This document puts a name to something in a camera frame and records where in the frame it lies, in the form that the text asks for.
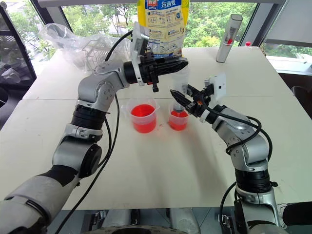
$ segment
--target measuring cup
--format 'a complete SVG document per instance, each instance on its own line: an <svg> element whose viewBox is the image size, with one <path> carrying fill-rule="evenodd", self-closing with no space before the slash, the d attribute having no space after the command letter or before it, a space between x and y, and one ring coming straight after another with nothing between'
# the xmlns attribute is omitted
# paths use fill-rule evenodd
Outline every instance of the measuring cup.
<svg viewBox="0 0 312 234"><path fill-rule="evenodd" d="M169 105L169 126L176 130L181 131L186 128L187 121L189 119L189 114L183 110L181 112L177 112L174 109L174 103Z"/></svg>
<svg viewBox="0 0 312 234"><path fill-rule="evenodd" d="M121 109L130 117L133 127L139 133L149 133L156 127L156 111L159 109L159 105L154 99L131 99Z"/></svg>
<svg viewBox="0 0 312 234"><path fill-rule="evenodd" d="M186 95L187 86L189 83L190 69L188 66L184 67L182 70L172 73L172 89L179 91L180 93ZM173 109L177 112L184 111L184 107L180 105L177 101L173 103Z"/></svg>

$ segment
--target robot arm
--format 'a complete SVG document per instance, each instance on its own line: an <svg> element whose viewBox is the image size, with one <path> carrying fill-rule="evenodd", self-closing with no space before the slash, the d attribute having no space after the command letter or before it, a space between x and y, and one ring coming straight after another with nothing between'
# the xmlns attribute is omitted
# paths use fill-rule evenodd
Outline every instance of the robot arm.
<svg viewBox="0 0 312 234"><path fill-rule="evenodd" d="M138 81L152 84L157 92L158 76L188 64L176 56L154 59L152 52L144 53L146 36L139 37L134 34L132 42L139 51L134 64L105 62L80 82L73 118L54 152L52 168L24 182L0 203L1 234L45 233L79 181L97 170L102 154L97 142L116 92Z"/></svg>
<svg viewBox="0 0 312 234"><path fill-rule="evenodd" d="M229 222L230 217L222 216L226 231L247 234L260 224L278 227L278 212L272 188L277 184L270 182L268 172L270 149L261 135L254 134L249 118L226 106L216 105L213 109L210 108L208 105L214 94L213 84L208 84L202 91L188 85L187 94L193 101L175 90L171 90L171 94L189 114L199 117L201 122L212 124L212 128L228 146L227 153L235 168L238 199L234 202L236 223Z"/></svg>

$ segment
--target table surface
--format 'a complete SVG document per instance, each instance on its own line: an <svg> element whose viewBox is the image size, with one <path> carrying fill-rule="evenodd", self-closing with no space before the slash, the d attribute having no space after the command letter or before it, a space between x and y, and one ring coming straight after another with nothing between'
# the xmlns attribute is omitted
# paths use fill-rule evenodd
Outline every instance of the table surface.
<svg viewBox="0 0 312 234"><path fill-rule="evenodd" d="M200 89L204 79L225 72L228 97L291 94L258 47L233 47L225 63L215 61L217 51L218 47L183 49L183 55L189 60L192 86ZM76 99L79 82L86 76L66 62L58 51L23 99ZM168 89L172 85L170 77L170 74L159 77L158 93L152 93L151 85L140 87L135 84L125 92L118 92L118 97L139 98L153 94L155 98L172 98Z"/></svg>
<svg viewBox="0 0 312 234"><path fill-rule="evenodd" d="M187 58L192 72L190 83L198 88L203 86L204 78L193 76L194 67L199 66L199 63L203 66L202 60L205 58L190 54L195 55L196 51L199 54L202 50L216 53L214 48L185 49L185 54L189 53ZM239 56L242 54L250 54L253 59L249 61L244 56ZM224 98L223 104L258 118L270 135L273 155L269 172L271 180L279 184L275 188L276 201L284 203L311 200L312 187L308 186L312 165L311 119L258 49L233 48L230 55L237 55L237 58L248 62L244 66L249 68L242 75L238 68L234 69L233 66L230 72L227 63L222 65L227 73L227 87L231 91ZM252 64L262 66L254 76L256 66L251 67ZM206 75L211 70L221 72L219 66L215 61L209 60L209 64L205 65L208 70ZM259 73L265 82L255 78L259 78ZM0 199L27 178L41 174L51 167L55 147L66 123L71 119L76 102L71 95L77 94L60 91L61 97L57 98L53 90L49 90L45 84L49 80L43 80L44 77L40 76L34 83L37 89L31 89L27 93L0 131ZM39 90L40 83L47 92ZM70 83L64 83L66 85L68 90L75 89L69 88ZM141 93L135 93L133 86L136 87L132 85L129 89L118 92L118 96L124 98L120 100L121 105L128 101L126 97L147 93L145 87ZM184 131L172 130L167 121L168 105L173 99L166 96L168 86L159 87L164 91L163 96L156 97L160 105L156 129L148 134L140 134L121 114L113 155L79 209L219 206L225 190L235 180L231 159L225 153L225 143L208 123L202 124L195 117L190 117ZM239 96L239 90L245 92ZM33 100L31 96L35 97L36 92L38 98ZM112 104L110 112L108 121L114 126L117 114L115 103ZM106 131L99 141L103 151L107 149L105 133ZM64 209L74 206L93 177L81 181L81 186L74 189ZM225 205L233 205L233 195L228 197Z"/></svg>

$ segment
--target yellow snack bag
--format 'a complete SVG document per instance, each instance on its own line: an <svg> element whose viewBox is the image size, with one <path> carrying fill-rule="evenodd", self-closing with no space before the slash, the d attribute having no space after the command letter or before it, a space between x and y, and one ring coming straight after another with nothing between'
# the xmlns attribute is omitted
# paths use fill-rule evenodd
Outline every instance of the yellow snack bag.
<svg viewBox="0 0 312 234"><path fill-rule="evenodd" d="M148 47L156 58L182 55L190 0L138 0L140 25L150 33Z"/></svg>

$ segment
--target cable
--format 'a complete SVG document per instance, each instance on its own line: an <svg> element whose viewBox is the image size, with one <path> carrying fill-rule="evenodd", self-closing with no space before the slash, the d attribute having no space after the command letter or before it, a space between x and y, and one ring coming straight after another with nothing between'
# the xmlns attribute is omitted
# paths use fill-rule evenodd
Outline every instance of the cable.
<svg viewBox="0 0 312 234"><path fill-rule="evenodd" d="M132 34L132 30L129 31L128 33L126 33L125 35L123 35L121 38L118 39L118 41L116 41L116 43L113 45L113 47L111 48L111 50L108 52L105 61L108 61L108 59L110 58L110 56L112 55L114 49L117 47L117 45L123 40L125 39L127 36ZM62 223L60 224L60 226L58 227L57 231L55 232L55 234L59 234L60 230L63 228L63 226L65 225L65 223L67 222L67 220L69 219L69 217L73 214L73 212L77 209L77 207L81 204L81 202L85 199L85 197L88 195L88 193L90 192L90 190L92 189L93 185L95 184L96 180L98 179L99 175L101 174L101 172L103 171L104 167L106 166L109 158L112 155L115 143L116 143L116 138L117 138L117 134L118 134L118 127L119 127L119 116L120 116L120 108L119 108L119 102L118 102L118 98L117 95L115 94L115 100L116 100L116 105L117 105L117 123L116 123L116 130L115 130L115 136L114 136L114 141L112 144L112 135L111 135L111 131L110 131L110 127L109 124L107 122L107 118L106 116L104 117L104 121L107 127L107 132L108 132L108 137L109 137L109 147L108 147L108 151L106 156L104 157L104 159L102 160L102 162L99 164L98 167L102 166L100 168L100 170L98 171L97 175L94 177L94 179L92 180L91 184L89 185L88 189L86 190L86 192L82 195L82 197L80 198L80 200L76 203L76 205L71 209L71 211L67 214L67 216L64 218L64 220L62 221Z"/></svg>
<svg viewBox="0 0 312 234"><path fill-rule="evenodd" d="M73 214L73 212L77 209L77 207L81 204L81 202L85 199L85 197L88 195L88 193L90 192L90 190L92 189L93 185L95 184L95 182L97 181L99 175L101 174L101 172L103 171L105 165L107 164L110 156L112 155L110 152L110 154L107 157L107 160L105 160L105 162L103 163L102 167L100 168L100 170L98 171L97 175L94 177L94 179L92 180L91 184L89 185L87 191L83 194L83 196L80 198L80 200L76 203L76 205L71 209L71 211L67 214L67 216L65 217L65 219L62 221L62 223L60 224L60 226L58 227L57 231L55 232L55 234L59 234L60 230L63 228L64 224L67 222L67 220L69 219L69 217Z"/></svg>
<svg viewBox="0 0 312 234"><path fill-rule="evenodd" d="M234 199L235 199L235 201L237 201L237 190L236 189L234 191Z"/></svg>
<svg viewBox="0 0 312 234"><path fill-rule="evenodd" d="M255 138L255 137L259 134L259 132L261 131L262 125L261 125L261 122L260 122L258 119L253 118L253 117L250 117L250 116L247 116L247 118L248 118L248 119L251 119L251 120L253 120L253 121L255 121L255 122L258 124L258 127L257 127L256 131L255 131L251 136L247 137L246 139L241 140L240 142L235 143L235 144L233 144L233 145L230 145L228 148L226 148L226 149L225 149L225 152L226 152L228 155L231 155L231 151L230 151L231 149L235 148L236 146L245 144L247 141L249 141L249 140Z"/></svg>
<svg viewBox="0 0 312 234"><path fill-rule="evenodd" d="M111 48L111 50L108 52L106 58L105 58L105 62L108 61L108 59L110 58L110 56L112 55L113 51L115 50L115 48L118 46L118 44L124 40L127 36L130 36L132 34L132 30L127 32L125 35L123 35L121 38L118 39L118 41L116 41L116 43L113 45L113 47Z"/></svg>
<svg viewBox="0 0 312 234"><path fill-rule="evenodd" d="M249 119L251 119L251 120L257 122L257 124L258 124L258 126L257 126L257 125L255 125L255 124L253 124L253 123L251 123L251 122L248 122L248 121L245 121L245 120L243 120L243 119L236 118L236 117L233 117L233 116L229 116L229 115L226 115L226 114L223 114L223 113L221 113L221 112L218 112L218 111L216 111L216 110L211 109L210 107L208 107L208 105L207 105L206 102L204 101L203 95L200 96L200 101L202 102L202 104L204 105L204 107L205 107L208 111L214 113L215 115L218 115L218 116L221 116L221 117L224 117L224 118L228 118L228 119L231 119L231 120L234 120L234 121L237 121L237 122L245 123L245 124L247 124L247 125L249 125L249 126L251 126L251 127L256 128L256 131L255 131L250 137L248 137L248 138L246 138L245 140L242 140L242 141L240 141L240 142L238 142L238 143L235 143L235 144L229 146L229 147L226 149L226 153L227 153L227 154L230 154L230 151L229 151L229 150L230 150L231 148L246 143L247 141L249 141L249 140L251 140L252 138L254 138L259 132L261 132L261 133L266 137L266 139L267 139L267 141L268 141L268 144L269 144L268 161L270 161L271 155L272 155L272 151L273 151L273 144L272 144L272 141L271 141L271 138L269 137L269 135L261 128L262 125L261 125L261 122L260 122L258 119L253 118L253 117L247 117L247 118L249 118Z"/></svg>
<svg viewBox="0 0 312 234"><path fill-rule="evenodd" d="M107 153L106 153L106 156L104 157L104 159L98 164L98 167L102 166L102 164L104 163L104 161L107 159L108 155L110 154L110 152L112 151L111 148L112 148L112 134L111 134L111 129L109 127L109 124L107 122L107 118L104 119L105 121L105 125L106 125L106 128L107 128L107 134L108 134L108 140L109 140L109 145L108 145L108 150L107 150Z"/></svg>
<svg viewBox="0 0 312 234"><path fill-rule="evenodd" d="M221 225L221 229L224 228L223 221L222 221L222 213L223 213L224 202L225 202L225 199L228 196L229 192L231 191L232 188L234 188L235 185L236 185L236 182L234 182L233 184L230 185L230 187L225 191L225 193L223 195L223 198L221 200L220 209L219 209L219 223Z"/></svg>

